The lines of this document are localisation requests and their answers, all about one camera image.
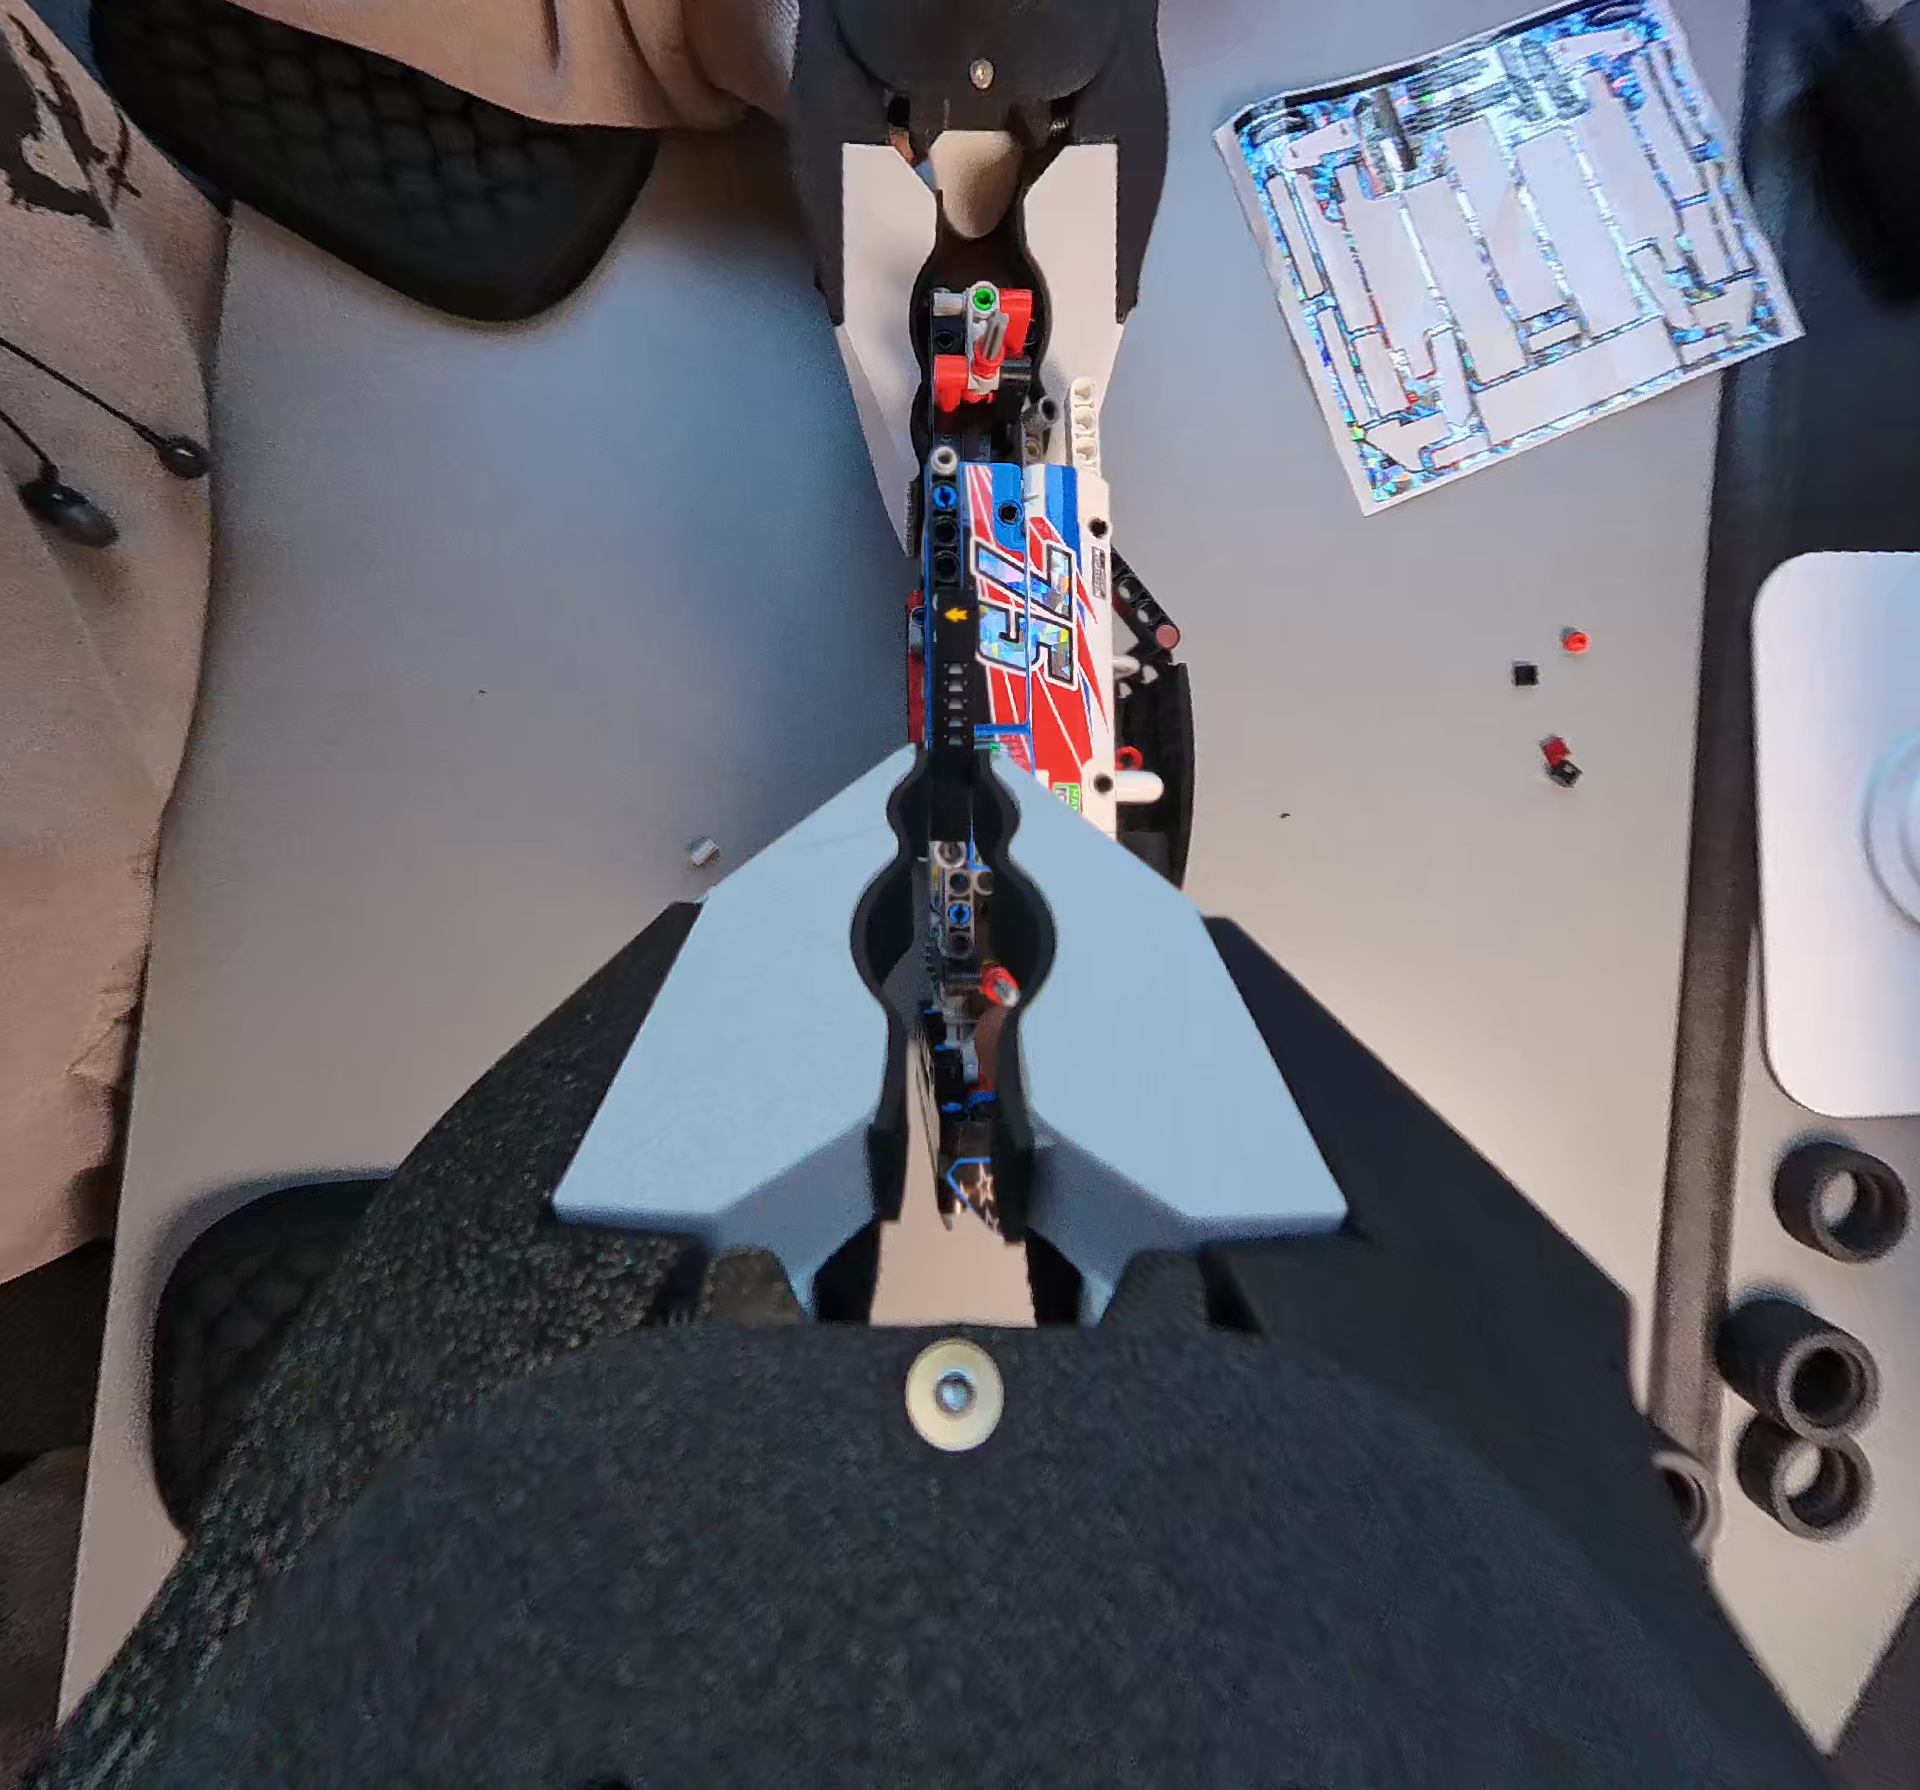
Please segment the person's beige sweatshirt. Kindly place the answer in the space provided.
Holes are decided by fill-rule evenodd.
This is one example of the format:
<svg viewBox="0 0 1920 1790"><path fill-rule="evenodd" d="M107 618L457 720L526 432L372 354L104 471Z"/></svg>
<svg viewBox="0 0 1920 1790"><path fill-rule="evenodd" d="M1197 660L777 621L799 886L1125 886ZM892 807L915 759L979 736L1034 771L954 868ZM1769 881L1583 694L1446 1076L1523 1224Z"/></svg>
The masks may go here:
<svg viewBox="0 0 1920 1790"><path fill-rule="evenodd" d="M3 0L3 336L209 444L228 217L45 0ZM157 846L205 675L209 482L3 360L3 408L120 524L40 530L3 439L3 1278L110 1226Z"/></svg>

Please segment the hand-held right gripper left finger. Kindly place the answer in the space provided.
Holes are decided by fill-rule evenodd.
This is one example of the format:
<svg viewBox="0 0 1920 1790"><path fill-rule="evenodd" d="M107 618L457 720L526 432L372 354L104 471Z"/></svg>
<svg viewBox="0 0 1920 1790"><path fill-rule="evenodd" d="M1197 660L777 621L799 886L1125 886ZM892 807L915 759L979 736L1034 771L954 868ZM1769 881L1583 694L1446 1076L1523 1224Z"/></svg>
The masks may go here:
<svg viewBox="0 0 1920 1790"><path fill-rule="evenodd" d="M877 1221L887 1010L855 913L899 859L899 746L711 886L552 1196L566 1226L767 1249L794 1291Z"/></svg>

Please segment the black power adapter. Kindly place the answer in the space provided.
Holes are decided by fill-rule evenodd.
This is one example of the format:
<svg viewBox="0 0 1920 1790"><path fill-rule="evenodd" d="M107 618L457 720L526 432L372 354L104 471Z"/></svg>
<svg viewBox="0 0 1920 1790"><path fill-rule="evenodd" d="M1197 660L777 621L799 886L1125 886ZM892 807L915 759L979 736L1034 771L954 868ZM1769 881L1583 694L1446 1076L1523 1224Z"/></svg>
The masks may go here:
<svg viewBox="0 0 1920 1790"><path fill-rule="evenodd" d="M1918 5L1841 43L1812 79L1811 121L1863 275L1918 303Z"/></svg>

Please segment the blue white lego race car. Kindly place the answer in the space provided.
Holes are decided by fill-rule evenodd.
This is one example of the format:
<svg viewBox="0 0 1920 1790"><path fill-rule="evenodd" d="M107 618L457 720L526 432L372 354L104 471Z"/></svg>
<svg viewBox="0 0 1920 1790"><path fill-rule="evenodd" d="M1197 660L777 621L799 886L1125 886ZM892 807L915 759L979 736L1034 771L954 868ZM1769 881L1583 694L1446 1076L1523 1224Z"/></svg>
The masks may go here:
<svg viewBox="0 0 1920 1790"><path fill-rule="evenodd" d="M1041 294L931 284L919 304L922 476L910 489L922 586L910 602L910 720L923 727L923 614L935 585L979 604L977 759L1034 775L1093 827L1182 886L1195 817L1192 679L1182 628L1118 554L1099 471L1099 397L1047 390ZM998 960L998 867L982 843L974 766L938 771L922 854L923 1087L938 1208L1003 1233L995 1128L999 1073L986 1010L1011 1010Z"/></svg>

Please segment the holographic sticker sheet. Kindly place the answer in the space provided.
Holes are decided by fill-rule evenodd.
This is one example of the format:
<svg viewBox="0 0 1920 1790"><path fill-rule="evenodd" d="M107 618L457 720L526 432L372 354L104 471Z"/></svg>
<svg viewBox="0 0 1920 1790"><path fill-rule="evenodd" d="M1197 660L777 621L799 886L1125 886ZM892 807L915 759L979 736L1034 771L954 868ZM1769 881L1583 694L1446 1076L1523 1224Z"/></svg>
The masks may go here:
<svg viewBox="0 0 1920 1790"><path fill-rule="evenodd" d="M1214 130L1356 508L1804 323L1671 0L1567 0Z"/></svg>

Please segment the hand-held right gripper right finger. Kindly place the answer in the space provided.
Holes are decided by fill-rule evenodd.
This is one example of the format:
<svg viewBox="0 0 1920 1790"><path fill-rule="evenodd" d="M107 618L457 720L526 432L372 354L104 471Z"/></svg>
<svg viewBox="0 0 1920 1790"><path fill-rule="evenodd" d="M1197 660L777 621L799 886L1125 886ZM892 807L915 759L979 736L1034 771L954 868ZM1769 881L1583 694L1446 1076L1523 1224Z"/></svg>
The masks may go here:
<svg viewBox="0 0 1920 1790"><path fill-rule="evenodd" d="M1138 1255L1343 1233L1348 1201L1182 890L998 766L1003 1196L1099 1319Z"/></svg>

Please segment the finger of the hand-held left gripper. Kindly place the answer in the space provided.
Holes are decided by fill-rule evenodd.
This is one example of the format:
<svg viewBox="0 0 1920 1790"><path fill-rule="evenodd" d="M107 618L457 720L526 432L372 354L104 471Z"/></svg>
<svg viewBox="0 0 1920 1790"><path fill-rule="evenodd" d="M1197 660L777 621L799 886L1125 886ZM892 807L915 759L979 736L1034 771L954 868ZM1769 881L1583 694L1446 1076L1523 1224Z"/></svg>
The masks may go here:
<svg viewBox="0 0 1920 1790"><path fill-rule="evenodd" d="M1047 297L1047 390L1106 390L1118 320L1118 149L1067 146L1022 191L1022 243Z"/></svg>
<svg viewBox="0 0 1920 1790"><path fill-rule="evenodd" d="M900 548L910 548L910 486L922 362L913 303L938 240L938 195L894 146L842 146L842 316L838 345L857 424Z"/></svg>

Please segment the black wired earphones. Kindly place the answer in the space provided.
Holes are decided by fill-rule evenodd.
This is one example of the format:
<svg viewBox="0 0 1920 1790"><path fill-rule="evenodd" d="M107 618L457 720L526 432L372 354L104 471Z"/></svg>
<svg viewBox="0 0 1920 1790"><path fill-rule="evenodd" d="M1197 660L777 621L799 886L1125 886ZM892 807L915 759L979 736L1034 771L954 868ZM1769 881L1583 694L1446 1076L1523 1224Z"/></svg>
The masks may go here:
<svg viewBox="0 0 1920 1790"><path fill-rule="evenodd" d="M177 482L205 482L212 474L212 451L205 439L190 432L157 429L154 424L136 419L132 409L116 408L97 390L85 386L78 377L62 371L55 362L30 352L27 345L3 336L3 358L19 362L39 377L55 384L69 397L78 397L97 416L104 416L120 429L132 432L146 444L162 474ZM19 421L11 409L3 409L3 437L32 458L32 474L11 486L11 495L22 499L27 514L40 525L62 534L67 543L83 548L107 553L120 543L120 524L101 508L90 495L65 479L62 463L52 451Z"/></svg>

